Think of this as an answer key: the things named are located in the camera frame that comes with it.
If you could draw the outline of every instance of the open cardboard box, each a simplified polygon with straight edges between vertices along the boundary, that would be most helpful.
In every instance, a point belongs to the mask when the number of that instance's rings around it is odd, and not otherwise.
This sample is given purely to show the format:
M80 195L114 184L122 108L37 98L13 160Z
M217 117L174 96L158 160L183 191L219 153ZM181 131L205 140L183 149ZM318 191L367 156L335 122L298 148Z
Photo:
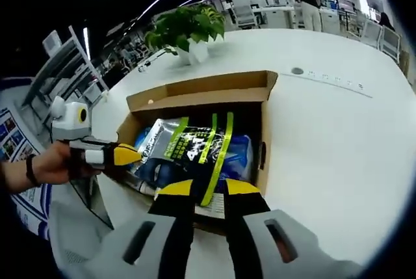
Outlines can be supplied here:
M252 183L264 195L271 138L267 100L277 78L278 74L271 71L231 73L172 83L129 96L130 113L118 129L118 142L134 145L140 131L151 127L158 118L231 111L233 135L248 135L252 140ZM150 204L151 198L144 202Z

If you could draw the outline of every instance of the display board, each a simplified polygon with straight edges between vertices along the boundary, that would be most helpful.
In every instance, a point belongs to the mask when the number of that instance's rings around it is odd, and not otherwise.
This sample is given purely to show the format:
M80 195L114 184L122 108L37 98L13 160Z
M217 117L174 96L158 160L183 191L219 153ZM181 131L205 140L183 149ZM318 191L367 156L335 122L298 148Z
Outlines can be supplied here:
M39 151L25 136L9 109L0 110L0 159L2 161L23 161L30 154ZM49 240L47 220L51 202L52 186L49 184L29 189L11 196L22 223L28 230Z

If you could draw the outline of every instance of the white pants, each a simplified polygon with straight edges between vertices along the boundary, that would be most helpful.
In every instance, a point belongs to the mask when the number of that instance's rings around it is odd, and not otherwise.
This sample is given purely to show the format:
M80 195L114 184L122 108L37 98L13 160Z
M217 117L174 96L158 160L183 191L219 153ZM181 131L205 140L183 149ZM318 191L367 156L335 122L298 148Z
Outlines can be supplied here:
M301 2L300 6L302 7L305 28L310 31L322 32L319 9L304 1Z

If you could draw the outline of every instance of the white flower pot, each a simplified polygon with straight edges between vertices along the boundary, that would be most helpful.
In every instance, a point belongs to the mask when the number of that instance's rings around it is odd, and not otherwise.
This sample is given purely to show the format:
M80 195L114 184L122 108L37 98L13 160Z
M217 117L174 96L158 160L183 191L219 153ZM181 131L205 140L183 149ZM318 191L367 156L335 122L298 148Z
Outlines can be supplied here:
M179 47L176 47L175 49L176 49L177 54L179 55L179 58L182 60L183 64L189 65L190 64L189 53Z
M207 43L200 41L196 43L193 39L189 38L189 52L181 48L176 48L176 51L184 64L199 64L208 59L208 47Z

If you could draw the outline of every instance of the white desk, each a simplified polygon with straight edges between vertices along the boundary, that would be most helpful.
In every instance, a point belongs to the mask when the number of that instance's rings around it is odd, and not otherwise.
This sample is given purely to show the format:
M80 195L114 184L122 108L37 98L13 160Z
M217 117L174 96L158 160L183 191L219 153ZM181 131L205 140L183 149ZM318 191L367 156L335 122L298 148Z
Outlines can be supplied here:
M316 233L332 257L366 264L394 230L415 179L416 97L402 72L369 46L311 31L230 32L209 52L199 66L166 54L146 72L132 71L94 107L93 135L116 140L125 98L141 90L220 73L278 72L268 103L274 129L266 201ZM285 75L294 67L361 83L372 98ZM115 227L137 212L133 191L105 176L99 185ZM227 243L196 231L187 278L212 276L233 278Z
M266 28L290 29L296 27L295 9L293 6L265 7L253 9L254 13L262 13L267 17ZM319 9L322 17L322 28L324 32L340 34L338 12L334 9Z
M263 8L257 8L253 9L253 12L270 12L270 11L294 11L293 6L278 6L278 7L263 7ZM338 11L334 9L328 9L328 8L320 8L319 12L325 13L325 14L337 14Z

